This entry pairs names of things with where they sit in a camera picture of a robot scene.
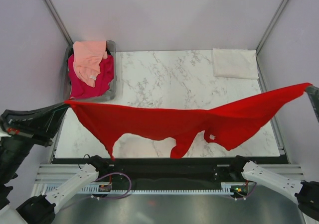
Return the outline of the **red t shirt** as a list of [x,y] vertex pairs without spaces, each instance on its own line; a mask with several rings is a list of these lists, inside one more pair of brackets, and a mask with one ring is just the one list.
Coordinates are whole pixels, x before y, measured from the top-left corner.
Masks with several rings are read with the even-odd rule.
[[286,103],[304,94],[310,83],[292,85],[210,110],[134,108],[68,100],[80,123],[113,153],[116,141],[134,134],[155,141],[173,138],[173,159],[182,158],[198,133],[226,150],[253,137]]

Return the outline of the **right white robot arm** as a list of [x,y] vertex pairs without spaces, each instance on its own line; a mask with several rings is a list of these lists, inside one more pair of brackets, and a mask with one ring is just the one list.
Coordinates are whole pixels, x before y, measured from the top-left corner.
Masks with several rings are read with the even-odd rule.
[[[230,103],[230,108],[234,109],[239,118],[248,121],[244,128],[256,133],[286,103],[304,93],[308,95],[315,114],[318,114],[319,89],[311,83],[301,83],[248,97]],[[307,182],[284,177],[240,155],[230,163],[228,175],[234,181],[243,178],[261,184],[290,199],[303,214],[314,220],[319,219],[319,184],[316,181]]]

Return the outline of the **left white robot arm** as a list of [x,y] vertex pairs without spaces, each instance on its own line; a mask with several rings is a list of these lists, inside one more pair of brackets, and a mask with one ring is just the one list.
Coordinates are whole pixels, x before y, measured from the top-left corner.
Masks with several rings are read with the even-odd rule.
[[0,116],[0,222],[2,224],[50,224],[61,208],[83,187],[109,177],[106,162],[98,155],[89,159],[78,173],[58,188],[44,195],[33,196],[17,209],[7,198],[13,190],[8,182],[17,177],[17,170],[34,145],[48,147],[57,134],[67,109],[65,103],[32,111],[5,110]]

